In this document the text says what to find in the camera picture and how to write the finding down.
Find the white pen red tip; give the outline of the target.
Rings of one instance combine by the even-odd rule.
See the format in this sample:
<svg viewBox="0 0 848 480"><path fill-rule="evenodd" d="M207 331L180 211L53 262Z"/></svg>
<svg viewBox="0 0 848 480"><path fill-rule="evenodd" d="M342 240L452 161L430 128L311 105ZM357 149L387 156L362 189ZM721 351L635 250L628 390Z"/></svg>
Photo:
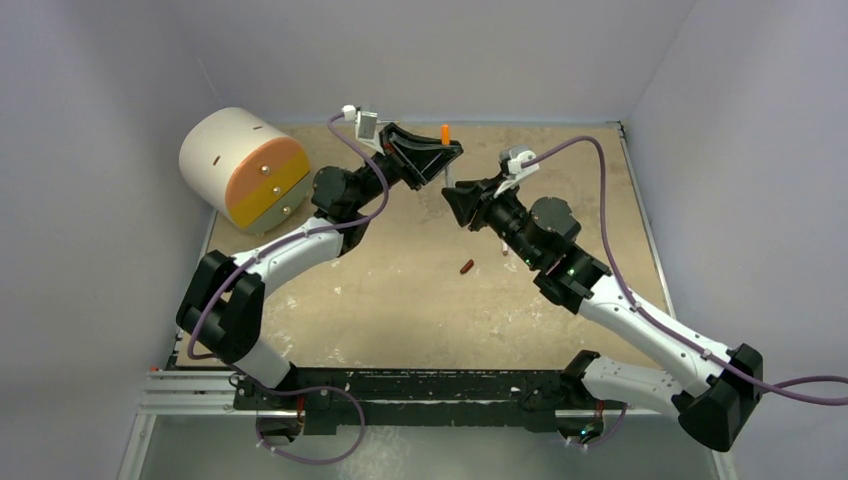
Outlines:
<svg viewBox="0 0 848 480"><path fill-rule="evenodd" d="M452 166L448 165L445 168L444 173L445 173L445 186L447 188L452 188L454 186Z"/></svg>

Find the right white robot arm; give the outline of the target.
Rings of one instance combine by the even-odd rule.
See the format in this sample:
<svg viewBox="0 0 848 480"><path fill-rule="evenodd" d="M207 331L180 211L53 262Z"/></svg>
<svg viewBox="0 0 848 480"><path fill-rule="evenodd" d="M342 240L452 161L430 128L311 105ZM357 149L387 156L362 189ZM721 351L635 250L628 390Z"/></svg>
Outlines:
<svg viewBox="0 0 848 480"><path fill-rule="evenodd" d="M763 376L758 350L711 340L633 293L577 244L581 225L562 199L541 197L525 207L516 189L501 188L497 178L460 181L441 194L459 226L489 228L505 241L535 272L533 282L549 302L614 332L657 365L584 354L561 381L569 404L626 402L675 418L707 448L731 449L763 396L755 384Z"/></svg>

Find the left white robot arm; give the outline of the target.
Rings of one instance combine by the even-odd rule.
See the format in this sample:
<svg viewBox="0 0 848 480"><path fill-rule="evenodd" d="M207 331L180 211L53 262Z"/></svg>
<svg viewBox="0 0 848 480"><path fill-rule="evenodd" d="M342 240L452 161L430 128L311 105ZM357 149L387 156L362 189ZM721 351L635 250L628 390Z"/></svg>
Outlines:
<svg viewBox="0 0 848 480"><path fill-rule="evenodd" d="M399 182L419 190L463 152L457 140L412 134L394 123L377 136L377 149L354 171L321 168L313 179L316 210L299 228L264 246L235 255L213 250L201 257L176 313L189 337L186 353L201 344L210 356L252 377L272 408L297 399L296 367L261 338L266 298L285 283L321 263L356 248L373 220L361 210L388 203Z"/></svg>

